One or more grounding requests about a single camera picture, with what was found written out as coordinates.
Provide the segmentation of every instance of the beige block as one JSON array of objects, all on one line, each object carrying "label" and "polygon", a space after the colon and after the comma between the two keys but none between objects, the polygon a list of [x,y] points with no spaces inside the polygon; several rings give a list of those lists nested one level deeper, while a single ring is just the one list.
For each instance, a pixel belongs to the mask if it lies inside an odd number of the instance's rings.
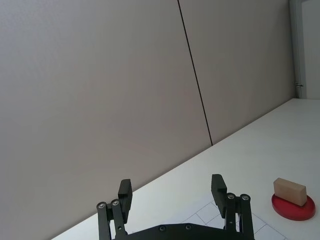
[{"label": "beige block", "polygon": [[278,178],[273,182],[274,194],[293,204],[303,206],[307,202],[307,188],[298,183]]}]

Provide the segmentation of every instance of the white table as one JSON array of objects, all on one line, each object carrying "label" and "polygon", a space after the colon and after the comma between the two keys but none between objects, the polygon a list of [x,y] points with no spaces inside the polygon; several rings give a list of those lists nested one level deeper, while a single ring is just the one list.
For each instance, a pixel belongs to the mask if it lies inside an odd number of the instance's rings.
[{"label": "white table", "polygon": [[[320,239],[320,216],[292,221],[272,208],[273,181],[306,185],[320,201],[320,100],[292,99],[133,193],[126,230],[161,224],[210,193],[221,174],[229,192],[251,196],[251,210],[290,240]],[[98,240],[97,214],[54,240]]]}]

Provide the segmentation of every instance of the red disc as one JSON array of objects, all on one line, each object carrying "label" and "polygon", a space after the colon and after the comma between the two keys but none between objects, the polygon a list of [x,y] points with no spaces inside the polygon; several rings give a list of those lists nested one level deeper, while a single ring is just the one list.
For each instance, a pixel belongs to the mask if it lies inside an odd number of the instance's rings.
[{"label": "red disc", "polygon": [[316,213],[316,205],[311,197],[307,196],[303,206],[296,205],[273,194],[273,209],[282,217],[295,221],[303,221],[312,218]]}]

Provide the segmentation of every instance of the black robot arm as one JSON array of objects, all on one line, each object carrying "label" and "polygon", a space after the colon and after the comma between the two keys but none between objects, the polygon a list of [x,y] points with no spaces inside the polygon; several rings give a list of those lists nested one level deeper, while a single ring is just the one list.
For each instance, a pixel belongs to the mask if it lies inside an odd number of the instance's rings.
[{"label": "black robot arm", "polygon": [[[154,226],[128,234],[128,221],[132,202],[130,179],[121,181],[118,199],[111,203],[97,204],[99,240],[112,240],[110,221],[114,220],[116,240],[254,240],[250,197],[227,193],[227,187],[220,174],[211,178],[211,192],[221,217],[225,219],[223,229],[192,223],[166,224]],[[236,230],[236,214],[239,216],[239,232]]]}]

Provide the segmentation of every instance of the gray wall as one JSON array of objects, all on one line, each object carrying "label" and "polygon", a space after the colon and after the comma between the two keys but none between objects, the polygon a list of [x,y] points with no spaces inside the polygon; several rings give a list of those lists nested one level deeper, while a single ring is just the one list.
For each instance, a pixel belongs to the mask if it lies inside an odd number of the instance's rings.
[{"label": "gray wall", "polygon": [[[293,95],[285,1],[237,2],[181,2],[215,142]],[[0,239],[53,237],[210,146],[176,1],[3,0],[0,36]]]},{"label": "gray wall", "polygon": [[0,239],[41,240],[210,146],[177,3],[5,0]]},{"label": "gray wall", "polygon": [[303,1],[301,9],[306,98],[320,99],[320,1]]},{"label": "gray wall", "polygon": [[288,0],[181,0],[213,143],[294,96]]}]

